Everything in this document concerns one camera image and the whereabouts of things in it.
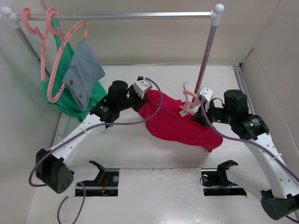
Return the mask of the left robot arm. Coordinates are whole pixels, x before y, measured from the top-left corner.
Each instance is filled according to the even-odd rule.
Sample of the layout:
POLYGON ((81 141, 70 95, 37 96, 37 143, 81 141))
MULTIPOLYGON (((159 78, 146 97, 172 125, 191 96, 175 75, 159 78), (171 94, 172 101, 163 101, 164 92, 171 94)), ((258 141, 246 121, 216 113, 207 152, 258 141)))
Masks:
POLYGON ((73 166, 76 153, 91 140, 113 125, 120 112, 132 108, 137 111, 145 102, 146 92, 152 85, 138 79, 132 85, 124 81, 113 81, 107 95, 88 113, 86 118, 62 141, 49 150, 40 149, 36 154, 35 175, 57 194, 65 192, 73 181, 89 180, 94 185, 104 181, 104 173, 92 169, 87 177, 73 166))

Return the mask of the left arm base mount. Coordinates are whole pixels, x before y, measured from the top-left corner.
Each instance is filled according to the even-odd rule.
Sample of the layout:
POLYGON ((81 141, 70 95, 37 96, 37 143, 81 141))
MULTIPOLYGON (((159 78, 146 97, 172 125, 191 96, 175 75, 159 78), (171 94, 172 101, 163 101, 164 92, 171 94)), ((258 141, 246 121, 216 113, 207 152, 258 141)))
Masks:
POLYGON ((85 196, 118 196, 120 170, 104 168, 96 161, 89 161, 97 168, 97 175, 90 180, 81 181, 85 187, 85 196))

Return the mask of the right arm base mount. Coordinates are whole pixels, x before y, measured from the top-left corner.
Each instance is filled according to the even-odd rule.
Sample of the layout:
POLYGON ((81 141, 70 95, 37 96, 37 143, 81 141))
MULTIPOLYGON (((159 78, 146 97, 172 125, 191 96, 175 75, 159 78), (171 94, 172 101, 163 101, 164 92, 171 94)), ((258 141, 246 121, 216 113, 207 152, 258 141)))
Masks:
POLYGON ((204 196, 247 196, 246 190, 228 180, 226 171, 238 166, 233 160, 225 161, 217 168, 202 168, 200 184, 204 196))

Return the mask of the red t shirt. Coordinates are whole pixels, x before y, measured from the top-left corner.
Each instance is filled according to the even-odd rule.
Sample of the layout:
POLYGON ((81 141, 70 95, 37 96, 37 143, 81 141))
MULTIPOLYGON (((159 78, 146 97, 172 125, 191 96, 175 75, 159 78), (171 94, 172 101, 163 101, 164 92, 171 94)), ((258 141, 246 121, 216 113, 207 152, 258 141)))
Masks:
POLYGON ((184 116, 180 114, 182 111, 180 106, 183 106, 183 101, 173 99, 164 93, 160 94, 157 90, 147 92, 147 102, 138 112, 143 119, 149 118, 156 112, 161 96, 163 103, 160 110, 146 122, 146 128, 153 136, 190 146, 203 147, 208 152, 212 152, 223 143, 223 138, 213 129, 192 121, 190 114, 184 116))

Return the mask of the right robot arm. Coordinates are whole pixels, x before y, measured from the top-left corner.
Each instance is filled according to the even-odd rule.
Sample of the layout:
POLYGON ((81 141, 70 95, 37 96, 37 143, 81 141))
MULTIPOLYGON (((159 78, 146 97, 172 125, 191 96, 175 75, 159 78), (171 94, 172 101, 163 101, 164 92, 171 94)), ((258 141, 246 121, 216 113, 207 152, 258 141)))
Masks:
POLYGON ((230 125, 237 138, 220 136, 244 143, 262 169, 267 181, 249 179, 239 172, 233 160, 217 166, 214 172, 204 174, 203 184, 231 186, 236 184, 253 195, 265 213, 273 220, 288 218, 299 209, 299 178, 285 164, 277 151, 264 120, 249 112, 247 96, 241 90, 227 90, 221 107, 214 105, 214 92, 206 87, 199 91, 200 106, 192 120, 215 131, 213 123, 230 125))

